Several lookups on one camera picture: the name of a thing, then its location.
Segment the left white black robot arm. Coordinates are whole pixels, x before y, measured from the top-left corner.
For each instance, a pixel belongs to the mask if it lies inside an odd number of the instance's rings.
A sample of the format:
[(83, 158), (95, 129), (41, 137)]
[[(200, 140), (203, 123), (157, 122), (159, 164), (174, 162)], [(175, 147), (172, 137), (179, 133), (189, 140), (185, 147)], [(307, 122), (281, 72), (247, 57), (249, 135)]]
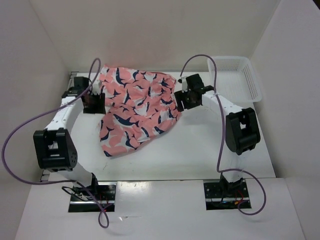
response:
[(33, 134), (38, 165), (42, 170), (59, 173), (72, 180), (72, 190), (78, 198), (94, 200), (100, 194), (98, 180), (78, 162), (71, 131), (80, 113), (106, 113), (105, 94), (94, 93), (89, 78), (76, 76), (73, 86), (61, 97), (61, 107), (45, 129)]

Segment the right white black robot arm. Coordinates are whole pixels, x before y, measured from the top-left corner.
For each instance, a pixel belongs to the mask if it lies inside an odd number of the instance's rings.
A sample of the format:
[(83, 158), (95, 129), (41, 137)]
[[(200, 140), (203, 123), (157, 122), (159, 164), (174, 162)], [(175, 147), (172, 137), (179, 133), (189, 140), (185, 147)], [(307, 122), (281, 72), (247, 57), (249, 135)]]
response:
[(221, 114), (222, 149), (227, 152), (225, 166), (220, 168), (222, 153), (218, 154), (217, 171), (220, 173), (219, 191), (230, 197), (243, 182), (245, 162), (261, 140), (256, 113), (253, 108), (240, 107), (220, 96), (212, 85), (205, 86), (200, 75), (178, 79), (181, 90), (174, 93), (179, 112), (204, 106)]

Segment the pink shark print shorts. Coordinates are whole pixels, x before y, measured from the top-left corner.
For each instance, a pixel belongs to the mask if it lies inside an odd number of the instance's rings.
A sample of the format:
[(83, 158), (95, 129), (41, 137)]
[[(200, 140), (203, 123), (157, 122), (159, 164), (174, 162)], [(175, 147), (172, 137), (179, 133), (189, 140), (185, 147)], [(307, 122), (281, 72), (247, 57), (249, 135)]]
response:
[(104, 65), (99, 74), (106, 114), (100, 121), (103, 153), (128, 154), (169, 131), (179, 120), (170, 74)]

